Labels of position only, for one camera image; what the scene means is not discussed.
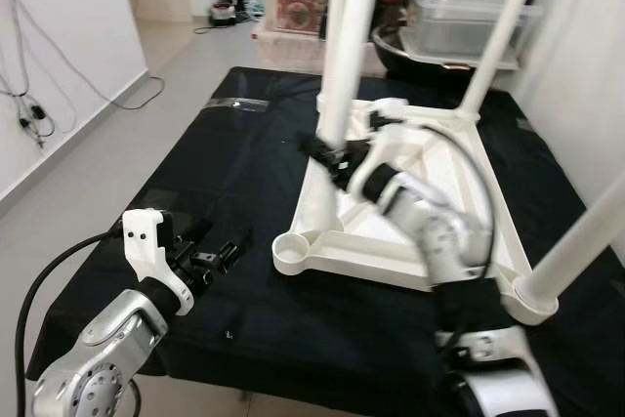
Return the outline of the clear adhesive tape patch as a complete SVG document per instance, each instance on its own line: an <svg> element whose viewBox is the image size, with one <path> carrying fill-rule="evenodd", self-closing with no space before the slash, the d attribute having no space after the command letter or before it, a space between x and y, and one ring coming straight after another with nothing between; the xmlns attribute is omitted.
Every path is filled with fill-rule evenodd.
<svg viewBox="0 0 625 417"><path fill-rule="evenodd" d="M204 108L226 108L232 110L247 110L247 112L267 112L270 102L267 100L239 99L238 97L224 97L210 99L205 102Z"/></svg>

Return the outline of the black tablecloth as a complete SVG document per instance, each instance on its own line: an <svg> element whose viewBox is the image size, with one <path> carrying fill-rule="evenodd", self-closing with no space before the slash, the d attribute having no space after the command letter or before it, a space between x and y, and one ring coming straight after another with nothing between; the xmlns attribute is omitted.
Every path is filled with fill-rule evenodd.
<svg viewBox="0 0 625 417"><path fill-rule="evenodd" d="M128 207L165 208L209 218L214 229L253 230L235 270L196 301L143 372L214 385L293 385L311 391L424 389L441 374L432 346L432 301L424 293L320 272L277 273L269 244L290 225L307 159L294 137L316 122L320 78L236 67L213 99L260 99L268 110L201 110ZM487 93L479 130L528 260L554 247L584 203L548 145L503 91ZM99 244L60 289L27 359L35 378L68 351L89 317L134 282L119 241ZM560 297L553 318L528 329L541 369L558 389L606 391L612 326L624 326L622 266L603 252Z"/></svg>

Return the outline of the beige covered low bench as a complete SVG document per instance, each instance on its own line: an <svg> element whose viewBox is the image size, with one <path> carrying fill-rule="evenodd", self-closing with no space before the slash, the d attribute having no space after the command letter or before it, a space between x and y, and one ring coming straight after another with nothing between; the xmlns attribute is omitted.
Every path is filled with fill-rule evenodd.
<svg viewBox="0 0 625 417"><path fill-rule="evenodd" d="M327 47L325 39L258 27L251 33L259 68L286 72L324 73Z"/></svg>

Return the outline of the small floor appliance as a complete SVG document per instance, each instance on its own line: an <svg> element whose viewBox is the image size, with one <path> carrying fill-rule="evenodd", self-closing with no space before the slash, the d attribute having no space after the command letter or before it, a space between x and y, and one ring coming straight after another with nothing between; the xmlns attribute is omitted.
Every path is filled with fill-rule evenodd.
<svg viewBox="0 0 625 417"><path fill-rule="evenodd" d="M209 10L210 27L231 27L238 24L238 14L235 3L232 2L215 2L210 6Z"/></svg>

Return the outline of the clear plastic storage box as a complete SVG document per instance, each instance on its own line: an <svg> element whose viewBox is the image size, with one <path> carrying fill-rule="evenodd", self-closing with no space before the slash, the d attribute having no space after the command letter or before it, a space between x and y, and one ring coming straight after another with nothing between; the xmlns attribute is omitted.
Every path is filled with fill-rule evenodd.
<svg viewBox="0 0 625 417"><path fill-rule="evenodd" d="M400 42L407 54L477 59L508 0L409 0Z"/></svg>

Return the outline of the white plastic children table top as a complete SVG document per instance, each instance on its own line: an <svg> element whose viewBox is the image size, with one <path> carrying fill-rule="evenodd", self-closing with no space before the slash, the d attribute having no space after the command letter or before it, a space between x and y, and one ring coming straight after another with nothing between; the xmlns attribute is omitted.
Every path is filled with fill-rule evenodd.
<svg viewBox="0 0 625 417"><path fill-rule="evenodd" d="M445 194L456 210L494 220L492 274L503 302L519 275L531 273L531 264L503 199L497 177L473 119L459 119L455 109L403 105L400 116L403 146L392 162L402 175L414 176ZM432 289L428 261L400 230L384 220L378 207L338 188L340 230L310 241L291 230L273 239L271 252L278 272L295 275L308 270L374 280L409 289Z"/></svg>

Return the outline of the red printed food box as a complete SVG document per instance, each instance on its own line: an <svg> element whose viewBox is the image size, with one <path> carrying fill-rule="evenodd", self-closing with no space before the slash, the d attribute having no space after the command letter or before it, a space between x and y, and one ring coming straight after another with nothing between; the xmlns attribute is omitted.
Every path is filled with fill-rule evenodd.
<svg viewBox="0 0 625 417"><path fill-rule="evenodd" d="M267 16L272 30L318 36L329 0L272 0Z"/></svg>

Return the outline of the black wok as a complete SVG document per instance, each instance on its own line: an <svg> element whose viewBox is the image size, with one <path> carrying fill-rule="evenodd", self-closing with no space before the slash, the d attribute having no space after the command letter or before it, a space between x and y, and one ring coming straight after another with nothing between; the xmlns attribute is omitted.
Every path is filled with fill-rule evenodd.
<svg viewBox="0 0 625 417"><path fill-rule="evenodd" d="M371 29L370 39L389 79L410 85L464 88L478 70L470 62L410 54L401 47L396 25L376 25Z"/></svg>

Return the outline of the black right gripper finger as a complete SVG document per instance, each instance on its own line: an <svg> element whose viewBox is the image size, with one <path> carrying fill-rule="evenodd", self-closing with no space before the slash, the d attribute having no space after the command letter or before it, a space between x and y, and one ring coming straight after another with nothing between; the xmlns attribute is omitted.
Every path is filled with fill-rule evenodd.
<svg viewBox="0 0 625 417"><path fill-rule="evenodd" d="M309 159L324 168L330 179L335 179L340 173L341 152L331 147L315 133L300 133L298 136L298 150Z"/></svg>

